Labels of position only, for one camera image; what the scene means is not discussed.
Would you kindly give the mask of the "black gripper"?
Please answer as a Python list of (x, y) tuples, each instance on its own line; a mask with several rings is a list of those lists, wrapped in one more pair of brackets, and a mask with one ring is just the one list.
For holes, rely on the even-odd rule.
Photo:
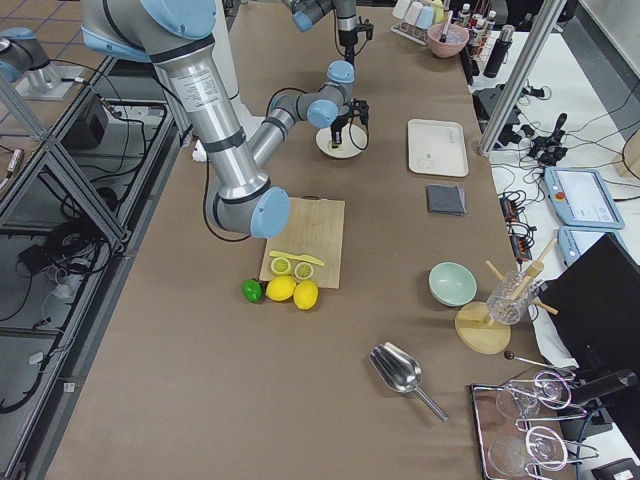
[(369, 105), (366, 100), (353, 98), (340, 110), (333, 121), (333, 127), (330, 128), (331, 149), (338, 149), (342, 145), (342, 128), (347, 125), (349, 120), (355, 118), (358, 118), (365, 129), (368, 129)]

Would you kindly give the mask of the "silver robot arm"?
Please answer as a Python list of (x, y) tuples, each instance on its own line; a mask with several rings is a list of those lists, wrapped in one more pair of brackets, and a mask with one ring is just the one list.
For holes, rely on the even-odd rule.
[(272, 238), (289, 217), (287, 193), (257, 167), (213, 58), (213, 1), (85, 1), (87, 47), (165, 72), (219, 186), (209, 218), (224, 230)]
[(368, 126), (369, 105), (353, 96), (355, 58), (358, 35), (373, 38), (373, 25), (357, 15), (354, 1), (287, 1), (294, 24), (307, 32), (326, 15), (334, 15), (334, 39), (339, 44), (339, 60), (327, 69), (327, 81), (315, 92), (296, 95), (288, 88), (274, 93), (266, 109), (266, 116), (249, 140), (256, 166), (263, 168), (271, 155), (286, 141), (290, 130), (299, 121), (307, 121), (318, 129), (328, 129), (330, 146), (342, 144), (342, 130), (355, 118)]

